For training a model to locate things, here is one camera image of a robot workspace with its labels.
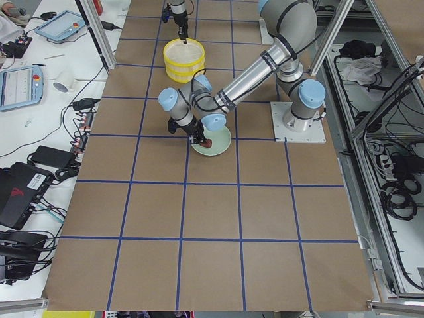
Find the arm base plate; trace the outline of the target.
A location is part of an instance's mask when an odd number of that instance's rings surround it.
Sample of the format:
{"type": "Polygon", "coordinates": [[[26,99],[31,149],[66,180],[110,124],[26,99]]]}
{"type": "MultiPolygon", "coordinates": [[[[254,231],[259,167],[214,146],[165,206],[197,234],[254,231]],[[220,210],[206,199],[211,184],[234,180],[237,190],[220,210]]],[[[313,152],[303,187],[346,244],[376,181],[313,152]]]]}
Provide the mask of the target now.
{"type": "Polygon", "coordinates": [[[325,144],[325,132],[319,110],[310,119],[292,114],[292,102],[271,102],[274,140],[288,143],[325,144]]]}

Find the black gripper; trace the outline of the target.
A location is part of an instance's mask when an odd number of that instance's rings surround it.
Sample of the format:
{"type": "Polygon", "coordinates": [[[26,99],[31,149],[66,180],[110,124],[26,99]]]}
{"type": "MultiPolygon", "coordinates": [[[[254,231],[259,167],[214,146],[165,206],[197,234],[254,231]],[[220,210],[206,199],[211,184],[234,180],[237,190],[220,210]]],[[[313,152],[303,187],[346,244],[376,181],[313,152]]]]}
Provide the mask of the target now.
{"type": "Polygon", "coordinates": [[[173,118],[168,120],[168,132],[175,134],[178,129],[182,129],[189,137],[190,144],[199,144],[205,142],[207,138],[204,135],[203,124],[195,117],[186,126],[181,126],[173,118]]]}
{"type": "Polygon", "coordinates": [[[187,13],[182,12],[174,14],[174,22],[178,25],[178,36],[183,44],[187,44],[188,18],[187,13]]]}

